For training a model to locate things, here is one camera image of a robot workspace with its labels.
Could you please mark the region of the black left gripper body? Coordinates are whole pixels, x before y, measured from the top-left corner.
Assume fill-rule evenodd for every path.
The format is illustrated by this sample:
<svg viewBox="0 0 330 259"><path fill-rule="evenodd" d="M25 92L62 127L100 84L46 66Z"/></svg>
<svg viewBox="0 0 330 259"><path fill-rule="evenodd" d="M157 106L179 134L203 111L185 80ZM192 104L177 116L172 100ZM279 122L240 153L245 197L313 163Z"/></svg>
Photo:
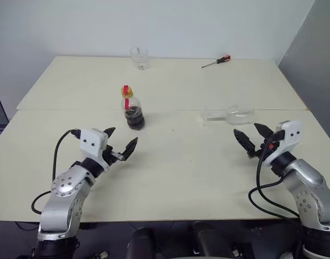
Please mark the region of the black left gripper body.
<svg viewBox="0 0 330 259"><path fill-rule="evenodd" d="M113 147L110 145L107 145L105 150L102 152L102 158L108 165L114 164L117 160L125 160L125 157L120 153L114 152Z"/></svg>

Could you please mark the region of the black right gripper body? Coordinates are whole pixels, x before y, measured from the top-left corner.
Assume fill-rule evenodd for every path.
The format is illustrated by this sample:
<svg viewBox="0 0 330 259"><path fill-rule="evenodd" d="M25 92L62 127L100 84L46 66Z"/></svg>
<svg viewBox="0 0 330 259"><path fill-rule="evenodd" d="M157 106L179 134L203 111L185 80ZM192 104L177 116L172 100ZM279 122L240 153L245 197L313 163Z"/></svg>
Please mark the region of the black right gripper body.
<svg viewBox="0 0 330 259"><path fill-rule="evenodd" d="M265 155L263 160L265 160L268 156L270 156L273 152L277 150L279 147L279 143L281 140L284 140L285 131L281 130L278 132L274 132L273 136L270 138L264 138L264 142L260 145L260 149L254 152L247 152L247 155L250 159L252 158L261 158L262 153L265 151Z"/></svg>

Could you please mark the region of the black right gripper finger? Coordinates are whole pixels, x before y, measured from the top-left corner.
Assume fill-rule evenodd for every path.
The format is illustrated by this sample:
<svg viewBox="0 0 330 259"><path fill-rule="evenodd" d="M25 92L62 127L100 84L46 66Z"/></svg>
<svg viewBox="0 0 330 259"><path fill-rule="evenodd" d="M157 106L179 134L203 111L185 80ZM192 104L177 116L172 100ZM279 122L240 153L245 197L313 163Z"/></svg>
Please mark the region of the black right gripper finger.
<svg viewBox="0 0 330 259"><path fill-rule="evenodd" d="M242 131L237 129L233 130L234 136L237 142L247 151L247 152L254 152L255 145L250 141L250 138Z"/></svg>
<svg viewBox="0 0 330 259"><path fill-rule="evenodd" d="M258 133L263 137L263 138L270 138L273 136L274 132L268 128L266 125L259 124L259 123L254 123L254 126Z"/></svg>

